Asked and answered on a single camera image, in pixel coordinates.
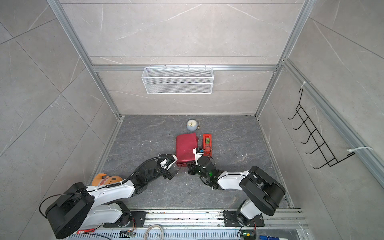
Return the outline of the red tape dispenser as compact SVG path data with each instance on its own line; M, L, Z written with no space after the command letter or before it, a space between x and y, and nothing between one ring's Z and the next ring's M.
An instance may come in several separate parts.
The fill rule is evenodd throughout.
M212 135L203 134L203 153L204 156L212 156Z

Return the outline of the dark red wrapping paper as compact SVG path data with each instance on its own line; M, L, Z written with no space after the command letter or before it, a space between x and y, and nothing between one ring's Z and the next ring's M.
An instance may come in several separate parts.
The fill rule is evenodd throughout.
M176 138L177 166L186 167L195 162L194 149L198 147L199 138L195 133L179 135Z

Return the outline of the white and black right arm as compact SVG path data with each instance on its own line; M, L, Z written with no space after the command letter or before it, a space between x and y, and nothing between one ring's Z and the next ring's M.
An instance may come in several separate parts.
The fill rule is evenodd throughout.
M213 190L239 190L248 197L235 214L225 216L241 226L248 226L261 214L273 216L285 196L285 188L257 166L244 172L231 173L216 169L206 157L197 164L187 164L190 175L198 175L203 184Z

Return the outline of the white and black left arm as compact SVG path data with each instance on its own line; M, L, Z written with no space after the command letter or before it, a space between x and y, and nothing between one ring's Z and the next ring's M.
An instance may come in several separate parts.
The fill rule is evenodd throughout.
M56 200L41 215L48 220L58 240L103 224L126 226L131 213L122 199L141 194L159 177L172 179L177 172L177 160L175 155L161 154L144 161L128 178L116 183L97 186L75 183L63 194L55 195Z

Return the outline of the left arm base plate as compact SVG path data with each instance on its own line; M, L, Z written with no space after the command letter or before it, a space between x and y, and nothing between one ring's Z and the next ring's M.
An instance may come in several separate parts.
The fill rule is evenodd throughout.
M129 214L123 214L118 226L121 228L131 228L134 227L142 228L146 219L147 212L136 211L130 212Z

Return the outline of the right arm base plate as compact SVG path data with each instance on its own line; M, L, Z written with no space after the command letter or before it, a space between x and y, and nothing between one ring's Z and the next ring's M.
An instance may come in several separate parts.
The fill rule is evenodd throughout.
M265 226L262 214L256 215L252 219L248 219L238 211L224 210L222 214L224 217L225 227Z

